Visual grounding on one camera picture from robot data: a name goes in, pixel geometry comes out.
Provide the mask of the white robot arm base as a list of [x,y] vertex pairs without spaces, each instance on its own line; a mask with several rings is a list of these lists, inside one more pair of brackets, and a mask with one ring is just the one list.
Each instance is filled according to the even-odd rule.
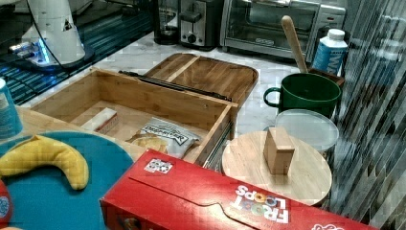
[[42,69],[75,68],[94,55],[84,44],[72,12],[85,11],[93,0],[26,0],[32,26],[9,51]]

